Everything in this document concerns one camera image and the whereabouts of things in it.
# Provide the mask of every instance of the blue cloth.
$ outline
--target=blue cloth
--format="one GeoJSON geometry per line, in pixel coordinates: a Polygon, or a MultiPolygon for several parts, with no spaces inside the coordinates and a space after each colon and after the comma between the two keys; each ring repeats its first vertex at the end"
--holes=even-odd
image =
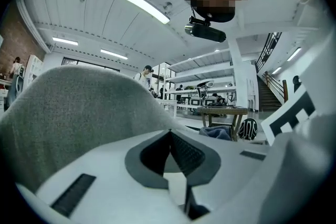
{"type": "Polygon", "coordinates": [[[203,127],[200,135],[231,141],[229,126],[203,127]]]}

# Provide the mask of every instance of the fluorescent light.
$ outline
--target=fluorescent light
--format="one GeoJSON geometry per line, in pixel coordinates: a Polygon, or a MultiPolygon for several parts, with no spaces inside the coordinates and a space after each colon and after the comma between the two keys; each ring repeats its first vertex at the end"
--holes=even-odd
{"type": "Polygon", "coordinates": [[[281,69],[281,67],[278,67],[273,73],[272,75],[274,75],[276,72],[278,72],[281,69]]]}
{"type": "Polygon", "coordinates": [[[297,48],[296,51],[292,54],[291,57],[288,58],[287,61],[289,62],[291,59],[293,59],[295,57],[295,55],[299,53],[300,50],[301,50],[301,48],[297,48]]]}
{"type": "Polygon", "coordinates": [[[53,41],[58,41],[58,42],[63,42],[63,43],[78,46],[78,42],[76,42],[76,41],[70,41],[70,40],[61,39],[61,38],[57,38],[57,37],[53,37],[52,39],[53,39],[53,41]]]}
{"type": "Polygon", "coordinates": [[[158,19],[163,24],[166,24],[170,21],[170,19],[166,15],[164,15],[161,11],[159,11],[156,7],[154,7],[146,0],[128,0],[128,1],[138,6],[139,8],[142,8],[144,11],[151,14],[153,17],[158,19]]]}
{"type": "Polygon", "coordinates": [[[128,57],[125,57],[125,56],[123,56],[123,55],[119,55],[119,54],[114,54],[114,53],[112,53],[112,52],[110,52],[110,51],[108,51],[108,50],[103,50],[103,49],[101,49],[100,52],[102,52],[103,54],[113,55],[113,56],[119,57],[119,58],[124,59],[124,60],[127,60],[127,59],[128,59],[128,57]]]}

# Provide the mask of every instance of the gray seat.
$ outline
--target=gray seat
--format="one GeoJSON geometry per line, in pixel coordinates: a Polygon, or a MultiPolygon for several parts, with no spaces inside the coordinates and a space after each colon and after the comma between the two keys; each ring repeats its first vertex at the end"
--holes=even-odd
{"type": "Polygon", "coordinates": [[[39,76],[0,120],[15,180],[32,192],[87,151],[162,129],[189,130],[150,92],[110,70],[63,66],[39,76]]]}

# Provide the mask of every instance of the stair railing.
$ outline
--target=stair railing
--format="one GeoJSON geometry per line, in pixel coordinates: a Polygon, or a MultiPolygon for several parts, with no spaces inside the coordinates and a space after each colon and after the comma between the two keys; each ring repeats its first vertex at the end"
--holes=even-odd
{"type": "Polygon", "coordinates": [[[268,34],[264,48],[258,60],[256,61],[257,73],[260,71],[260,69],[264,66],[264,64],[268,60],[269,56],[271,55],[272,51],[277,45],[277,42],[279,41],[281,34],[282,34],[281,32],[274,32],[268,34]]]}
{"type": "Polygon", "coordinates": [[[284,79],[282,81],[282,85],[272,76],[268,74],[268,72],[265,72],[263,74],[263,78],[266,81],[266,85],[269,89],[271,89],[270,86],[272,86],[283,98],[283,102],[286,103],[288,101],[288,89],[287,89],[287,82],[284,79]]]}

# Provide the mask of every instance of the shelf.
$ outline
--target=shelf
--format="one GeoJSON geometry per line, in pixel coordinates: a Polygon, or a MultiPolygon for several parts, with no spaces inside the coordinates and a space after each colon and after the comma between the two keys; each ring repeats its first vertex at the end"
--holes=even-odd
{"type": "MultiPolygon", "coordinates": [[[[214,87],[214,88],[209,88],[208,93],[215,93],[215,92],[233,92],[236,91],[236,87],[214,87]]],[[[197,93],[197,90],[183,90],[183,91],[168,91],[166,94],[178,94],[178,95],[183,95],[183,94],[190,94],[190,93],[197,93]]]]}
{"type": "Polygon", "coordinates": [[[167,67],[174,72],[182,72],[194,68],[214,65],[216,63],[230,62],[231,55],[229,49],[211,52],[209,54],[200,55],[189,60],[178,62],[167,67]]]}
{"type": "Polygon", "coordinates": [[[203,70],[201,72],[195,71],[194,73],[191,72],[185,75],[167,79],[167,81],[174,82],[174,83],[180,83],[180,82],[188,82],[188,81],[194,81],[194,80],[230,77],[230,76],[233,76],[233,70],[234,70],[234,67],[230,66],[226,69],[215,70],[215,71],[213,70],[203,70]]]}

